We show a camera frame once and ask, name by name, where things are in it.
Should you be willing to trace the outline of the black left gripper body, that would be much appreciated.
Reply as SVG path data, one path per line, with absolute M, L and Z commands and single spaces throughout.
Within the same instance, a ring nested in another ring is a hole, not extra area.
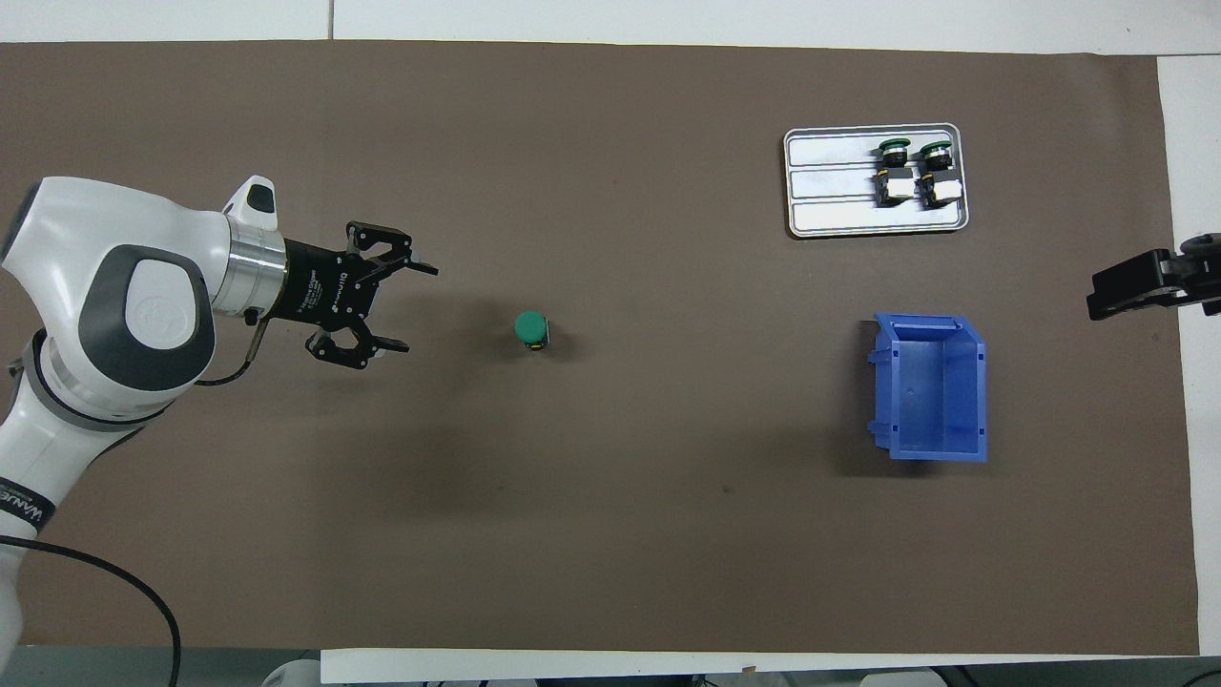
M 358 254 L 288 239 L 278 318 L 324 331 L 349 329 L 369 316 L 379 293 L 379 286 L 368 279 L 371 273 L 372 264 Z

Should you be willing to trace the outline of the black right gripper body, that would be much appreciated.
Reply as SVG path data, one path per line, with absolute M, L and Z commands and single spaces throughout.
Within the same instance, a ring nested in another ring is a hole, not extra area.
M 1200 304 L 1208 317 L 1220 314 L 1220 234 L 1195 236 L 1179 246 L 1186 257 L 1188 275 L 1186 276 L 1187 303 Z

